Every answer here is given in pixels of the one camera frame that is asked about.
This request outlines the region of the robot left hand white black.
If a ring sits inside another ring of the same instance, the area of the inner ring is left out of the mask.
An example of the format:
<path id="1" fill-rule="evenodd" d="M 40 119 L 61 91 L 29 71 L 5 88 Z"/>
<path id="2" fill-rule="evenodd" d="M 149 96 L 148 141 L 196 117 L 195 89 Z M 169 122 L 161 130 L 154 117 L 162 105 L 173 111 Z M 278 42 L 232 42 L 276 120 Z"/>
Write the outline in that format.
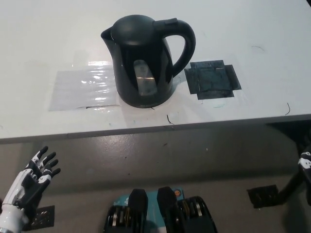
<path id="1" fill-rule="evenodd" d="M 58 164 L 55 152 L 44 156 L 48 149 L 44 146 L 39 150 L 17 175 L 4 198 L 3 206 L 12 205 L 26 210 L 38 205 L 52 178 L 61 172 L 60 168 L 54 168 Z"/>

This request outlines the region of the robot right hand white black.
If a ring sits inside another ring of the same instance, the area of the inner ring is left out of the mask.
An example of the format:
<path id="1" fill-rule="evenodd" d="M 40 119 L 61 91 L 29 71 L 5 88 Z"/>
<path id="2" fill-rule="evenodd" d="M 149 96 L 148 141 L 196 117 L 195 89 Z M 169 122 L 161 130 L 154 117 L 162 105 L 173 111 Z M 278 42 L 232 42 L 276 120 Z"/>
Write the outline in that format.
<path id="1" fill-rule="evenodd" d="M 308 186 L 311 185 L 311 153 L 303 152 L 298 160 L 298 167 Z"/>

